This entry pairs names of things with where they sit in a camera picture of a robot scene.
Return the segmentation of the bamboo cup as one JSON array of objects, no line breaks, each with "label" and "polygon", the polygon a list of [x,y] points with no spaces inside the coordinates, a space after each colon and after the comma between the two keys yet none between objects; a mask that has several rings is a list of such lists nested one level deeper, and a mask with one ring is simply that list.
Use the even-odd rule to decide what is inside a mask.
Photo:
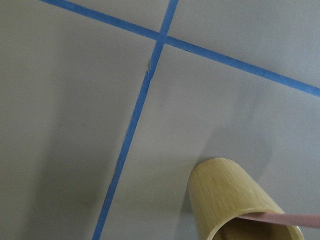
[{"label": "bamboo cup", "polygon": [[207,159],[190,173],[188,195],[200,240],[302,240],[298,226],[242,219],[284,211],[233,160]]}]

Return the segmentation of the pink chopstick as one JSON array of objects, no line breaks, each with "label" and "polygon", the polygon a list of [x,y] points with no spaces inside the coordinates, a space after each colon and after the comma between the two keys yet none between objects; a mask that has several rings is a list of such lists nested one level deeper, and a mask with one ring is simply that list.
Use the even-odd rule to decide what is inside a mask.
[{"label": "pink chopstick", "polygon": [[248,213],[238,218],[278,225],[320,228],[319,214]]}]

